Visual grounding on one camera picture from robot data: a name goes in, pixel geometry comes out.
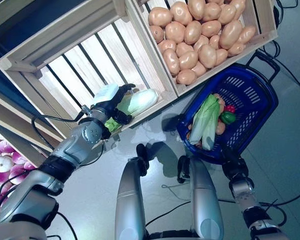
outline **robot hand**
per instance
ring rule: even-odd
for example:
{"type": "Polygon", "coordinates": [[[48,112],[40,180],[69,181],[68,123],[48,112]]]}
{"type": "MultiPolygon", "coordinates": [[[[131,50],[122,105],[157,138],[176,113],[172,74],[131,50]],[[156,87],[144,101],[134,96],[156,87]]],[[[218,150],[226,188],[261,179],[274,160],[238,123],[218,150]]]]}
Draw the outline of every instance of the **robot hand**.
{"type": "Polygon", "coordinates": [[[0,240],[46,239],[45,230],[55,218],[59,205],[52,196],[62,193],[64,183],[87,159],[92,148],[111,135],[105,122],[113,118],[128,124],[132,116],[117,109],[134,84],[105,86],[90,108],[82,106],[80,119],[70,136],[61,142],[45,162],[24,179],[0,208],[0,240]]]}

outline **floor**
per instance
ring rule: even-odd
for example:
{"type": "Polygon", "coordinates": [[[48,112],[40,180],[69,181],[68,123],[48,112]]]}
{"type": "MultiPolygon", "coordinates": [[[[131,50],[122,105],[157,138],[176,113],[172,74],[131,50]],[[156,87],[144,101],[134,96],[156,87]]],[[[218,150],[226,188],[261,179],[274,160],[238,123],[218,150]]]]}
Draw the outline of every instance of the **floor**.
{"type": "MultiPolygon", "coordinates": [[[[283,0],[284,5],[290,1],[283,0]]],[[[279,26],[283,61],[300,80],[300,1],[299,7],[287,9],[279,26]]],[[[256,68],[268,74],[261,63],[256,68]]],[[[272,85],[279,98],[279,106],[271,115],[242,157],[255,183],[258,199],[264,202],[286,201],[300,193],[300,88],[289,75],[282,71],[272,85]]],[[[180,114],[196,95],[192,92],[174,105],[152,116],[133,129],[119,134],[116,141],[106,143],[106,152],[100,160],[79,169],[66,182],[64,192],[57,197],[60,212],[72,223],[80,240],[114,239],[116,197],[122,171],[128,158],[136,155],[139,143],[147,145],[155,156],[150,162],[148,174],[141,179],[146,221],[167,212],[189,199],[189,185],[171,188],[181,198],[176,198],[162,185],[177,185],[177,161],[185,154],[185,149],[173,131],[170,121],[180,114]]],[[[218,165],[206,164],[220,198],[231,199],[228,180],[218,165]]],[[[225,228],[225,240],[250,239],[239,208],[229,203],[220,203],[225,228]]],[[[287,223],[283,231],[292,240],[300,240],[300,199],[286,205],[287,223]]],[[[275,223],[282,216],[274,209],[269,210],[275,223]]],[[[191,226],[190,205],[180,207],[171,214],[155,221],[148,227],[150,233],[164,230],[189,229],[191,226]]],[[[58,216],[47,234],[59,234],[62,239],[73,239],[66,223],[58,216]]]]}

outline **black cable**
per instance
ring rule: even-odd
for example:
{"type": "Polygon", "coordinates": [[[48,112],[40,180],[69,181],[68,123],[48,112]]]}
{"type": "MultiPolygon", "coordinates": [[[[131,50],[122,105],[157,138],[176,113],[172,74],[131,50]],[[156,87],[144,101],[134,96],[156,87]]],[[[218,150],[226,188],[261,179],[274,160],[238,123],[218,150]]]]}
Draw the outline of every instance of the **black cable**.
{"type": "Polygon", "coordinates": [[[165,215],[167,215],[167,214],[173,212],[173,211],[176,210],[177,208],[180,208],[181,206],[186,205],[186,204],[189,204],[189,203],[191,203],[191,201],[186,201],[186,202],[184,202],[184,203],[182,203],[182,204],[176,206],[175,208],[171,209],[170,211],[167,211],[166,213],[164,213],[164,214],[162,214],[162,215],[160,215],[160,216],[157,216],[156,218],[152,219],[152,220],[149,221],[145,226],[147,227],[149,224],[152,224],[154,221],[158,220],[159,218],[162,218],[163,216],[165,216],[165,215]]]}
{"type": "Polygon", "coordinates": [[[29,173],[29,172],[31,172],[31,171],[33,171],[34,169],[32,169],[32,170],[25,170],[24,172],[22,172],[22,173],[20,173],[20,174],[18,174],[18,175],[15,175],[14,177],[11,177],[11,178],[9,178],[7,181],[5,181],[4,183],[2,183],[1,184],[1,186],[0,186],[0,195],[1,195],[1,191],[2,191],[2,188],[4,187],[4,185],[6,185],[7,183],[9,183],[11,180],[13,180],[13,179],[15,179],[15,178],[17,178],[17,177],[20,177],[21,175],[24,175],[24,174],[26,174],[26,173],[29,173]]]}
{"type": "Polygon", "coordinates": [[[258,51],[261,51],[263,53],[265,53],[271,60],[274,60],[276,61],[277,63],[279,63],[282,67],[284,67],[288,73],[293,77],[295,83],[300,87],[300,82],[298,81],[298,79],[296,78],[296,76],[291,72],[291,70],[286,66],[284,65],[280,60],[276,59],[274,56],[272,56],[271,54],[269,54],[267,51],[265,50],[262,50],[262,49],[258,49],[258,51]]]}
{"type": "Polygon", "coordinates": [[[34,131],[40,136],[40,138],[49,146],[49,148],[51,148],[52,150],[54,150],[55,148],[50,144],[50,142],[39,132],[39,130],[36,127],[36,120],[37,119],[53,119],[56,121],[61,121],[61,122],[66,122],[66,123],[75,123],[77,121],[79,121],[79,119],[84,115],[84,113],[81,111],[79,112],[79,114],[75,117],[75,119],[64,119],[64,118],[60,118],[60,117],[55,117],[55,116],[49,116],[49,115],[39,115],[39,116],[35,116],[32,118],[31,120],[31,125],[34,129],[34,131]]]}
{"type": "Polygon", "coordinates": [[[284,6],[284,9],[295,9],[299,5],[299,0],[295,0],[295,5],[294,6],[284,6]]]}
{"type": "Polygon", "coordinates": [[[58,238],[59,240],[61,240],[61,237],[59,235],[50,235],[50,236],[46,236],[46,238],[58,238]]]}
{"type": "Polygon", "coordinates": [[[99,160],[99,158],[101,158],[102,154],[104,153],[104,148],[105,148],[105,142],[102,140],[102,148],[101,148],[101,153],[100,155],[93,161],[87,163],[87,164],[83,164],[83,165],[80,165],[81,167],[84,167],[84,166],[88,166],[88,165],[91,165],[91,164],[94,164],[96,161],[99,160]]]}
{"type": "Polygon", "coordinates": [[[76,232],[75,232],[74,228],[72,227],[71,223],[69,222],[69,220],[66,218],[66,216],[63,215],[61,212],[57,212],[56,214],[60,215],[65,220],[65,222],[68,224],[69,228],[71,229],[74,239],[78,240],[76,232]]]}

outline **leafy green vegetable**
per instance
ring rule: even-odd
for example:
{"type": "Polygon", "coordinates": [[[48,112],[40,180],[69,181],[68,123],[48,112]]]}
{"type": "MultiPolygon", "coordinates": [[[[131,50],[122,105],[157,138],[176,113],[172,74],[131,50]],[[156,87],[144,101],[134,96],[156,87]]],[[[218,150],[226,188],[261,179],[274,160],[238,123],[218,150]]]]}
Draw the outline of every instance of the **leafy green vegetable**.
{"type": "MultiPolygon", "coordinates": [[[[153,89],[138,91],[133,95],[125,95],[117,108],[133,118],[148,108],[152,107],[158,101],[159,95],[153,89]]],[[[112,133],[121,125],[112,117],[104,124],[112,133]]]]}
{"type": "Polygon", "coordinates": [[[210,94],[194,115],[189,137],[191,144],[197,144],[202,138],[202,149],[209,151],[214,147],[219,110],[218,99],[210,94]]]}

